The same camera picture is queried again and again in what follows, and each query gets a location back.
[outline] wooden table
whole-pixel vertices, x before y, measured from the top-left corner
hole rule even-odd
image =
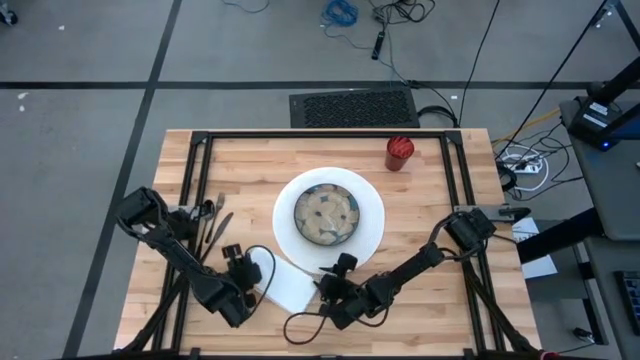
[[[168,131],[153,188],[168,204],[177,204],[191,130]],[[478,204],[501,204],[502,190],[493,162],[487,131],[461,130],[468,168]],[[240,243],[243,249],[264,244],[282,258],[272,231],[273,205],[280,190],[296,175],[318,167],[337,166],[357,172],[380,193],[386,211],[385,234],[374,256],[350,275],[356,282],[391,270],[416,253],[436,222],[451,212],[439,142],[415,139],[416,152],[402,171],[384,168],[386,139],[219,139],[213,143],[206,198],[226,194],[222,216],[235,216],[216,245],[207,265],[226,269],[220,247]],[[454,159],[458,192],[464,201],[459,169]],[[200,168],[201,154],[195,169]],[[198,174],[194,172],[193,183]],[[195,191],[191,191],[190,204]],[[512,236],[507,227],[500,233]],[[453,247],[443,231],[438,245]],[[497,302],[515,327],[539,347],[536,325],[515,245],[497,239],[487,256]],[[145,244],[138,246],[115,348],[131,341],[156,308],[166,261]],[[308,310],[317,311],[319,299]],[[484,306],[483,329],[491,348],[491,330]],[[166,327],[165,345],[173,329],[173,311]],[[445,262],[407,283],[396,297],[386,323],[367,328],[354,323],[338,331],[327,321],[320,336],[304,346],[288,344],[282,327],[288,314],[268,300],[238,329],[231,329],[219,314],[210,314],[189,299],[181,352],[200,347],[203,354],[342,354],[342,355],[456,355],[474,348],[461,266]],[[319,318],[292,321],[295,339],[308,338]]]

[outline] white cable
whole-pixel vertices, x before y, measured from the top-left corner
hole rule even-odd
[[[533,152],[533,155],[522,156],[522,154],[510,154],[508,148],[511,148],[511,147],[525,149],[527,151]],[[540,156],[540,153],[537,150],[532,149],[531,147],[526,147],[526,146],[517,145],[517,144],[509,145],[505,149],[504,153],[506,155],[506,156],[502,157],[502,162],[504,162],[504,163],[506,163],[506,160],[509,160],[509,159],[513,159],[513,160],[516,160],[516,161],[524,160],[524,161],[528,162],[528,160],[535,159],[535,158],[538,158]],[[516,186],[516,187],[514,187],[514,189],[520,190],[520,191],[525,191],[525,192],[533,192],[533,191],[536,191],[536,190],[540,189],[547,182],[547,179],[549,178],[549,162],[547,161],[546,158],[542,158],[542,159],[538,158],[537,161],[538,161],[538,166],[540,166],[540,165],[542,165],[544,163],[544,168],[546,170],[545,174],[544,174],[544,178],[542,179],[542,181],[538,185],[536,185],[536,186],[534,186],[532,188],[523,188],[523,187],[520,187],[520,186]]]

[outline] red container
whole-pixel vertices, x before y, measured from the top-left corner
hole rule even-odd
[[[394,136],[387,142],[387,157],[384,165],[391,171],[402,169],[415,150],[411,140],[404,136]]]

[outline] desk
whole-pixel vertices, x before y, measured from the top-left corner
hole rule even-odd
[[[461,130],[464,149],[479,204],[504,201],[486,130]],[[153,188],[168,204],[177,204],[192,131],[168,131],[162,147]],[[380,193],[385,205],[385,234],[373,257],[350,275],[356,282],[390,270],[415,254],[436,222],[451,212],[443,155],[437,139],[414,139],[416,152],[402,171],[384,168],[386,138],[229,138],[213,141],[213,154],[205,197],[226,194],[223,214],[235,216],[216,244],[207,265],[224,267],[220,247],[240,243],[244,249],[264,244],[282,254],[275,241],[271,217],[281,189],[296,175],[322,166],[338,166],[357,172]],[[464,199],[460,171],[454,172],[460,199]],[[196,156],[199,169],[202,155]],[[198,182],[194,172],[193,184]],[[194,194],[189,194],[193,203]],[[502,228],[502,234],[511,236]],[[441,246],[454,246],[442,232]],[[487,256],[498,304],[516,328],[540,346],[520,262],[513,244],[492,240]],[[132,340],[159,301],[166,261],[140,244],[122,313],[115,347]],[[319,299],[309,310],[315,311]],[[483,332],[490,346],[491,328],[484,308]],[[203,354],[343,354],[343,355],[460,355],[473,348],[473,332],[461,267],[443,263],[406,284],[396,297],[385,325],[367,328],[354,323],[338,331],[329,322],[314,342],[288,344],[282,336],[287,313],[270,301],[238,329],[231,329],[219,314],[210,314],[189,298],[181,352],[199,347]],[[166,334],[172,330],[169,316]],[[318,318],[292,322],[290,336],[307,338],[317,328]],[[169,347],[165,336],[164,347]]]
[[[568,125],[579,105],[567,101],[560,110]],[[600,152],[573,136],[569,138],[594,207],[518,245],[520,259],[524,263],[583,242],[589,262],[581,264],[582,279],[596,280],[623,359],[637,359],[640,337],[632,332],[613,272],[640,271],[640,170],[636,167],[640,141],[621,141],[608,152]],[[598,309],[587,309],[587,314],[598,338],[602,333]]]

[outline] concrete floor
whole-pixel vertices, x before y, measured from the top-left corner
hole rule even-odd
[[[368,45],[379,27],[369,17],[366,1],[353,2],[361,9],[359,22],[353,28],[331,30],[344,31],[354,42]],[[502,2],[474,81],[548,81],[599,2]],[[323,35],[319,27],[323,4],[273,0],[271,7],[256,15],[210,0],[11,4],[20,23],[0,27],[1,359],[63,354],[114,188],[119,179],[120,191],[151,185],[166,129],[286,128],[288,95],[329,90],[287,86],[251,90],[243,89],[247,84],[237,84],[236,90],[154,91],[140,82],[389,79],[389,69],[371,61],[369,51]],[[177,21],[163,58],[157,56],[158,48],[172,5],[178,11]],[[440,90],[447,98],[458,96],[452,100],[458,112],[462,90],[446,82],[466,81],[493,5],[493,0],[439,1],[426,21],[392,28],[398,71],[408,79],[444,81],[446,88]],[[640,19],[638,2],[625,5],[632,19]],[[605,80],[636,56],[638,49],[614,14],[602,28],[587,33],[558,80]],[[152,72],[154,62],[157,67]],[[67,83],[75,90],[51,89],[53,85],[44,82],[75,82]],[[526,90],[530,83],[521,85],[522,90],[468,91],[464,126],[486,127],[492,138],[512,131],[540,93]],[[583,93],[549,91],[534,116]],[[640,91],[629,91],[625,97],[639,100]],[[417,107],[440,103],[428,90],[414,90],[414,98]],[[525,133],[556,123],[553,119]],[[425,116],[421,125],[448,123]],[[136,134],[140,134],[137,151],[127,158],[127,147],[137,144]],[[562,128],[556,135],[567,142]],[[550,158],[552,169],[561,166],[562,156]],[[580,175],[571,156],[567,178]],[[127,159],[133,160],[130,174]],[[544,219],[563,219],[590,205],[583,182],[557,187],[528,203],[534,216]],[[112,237],[79,354],[111,350],[135,246],[119,231]],[[546,348],[580,345],[567,329],[586,326],[586,317],[569,305],[534,302]],[[616,357],[615,345],[575,354]]]

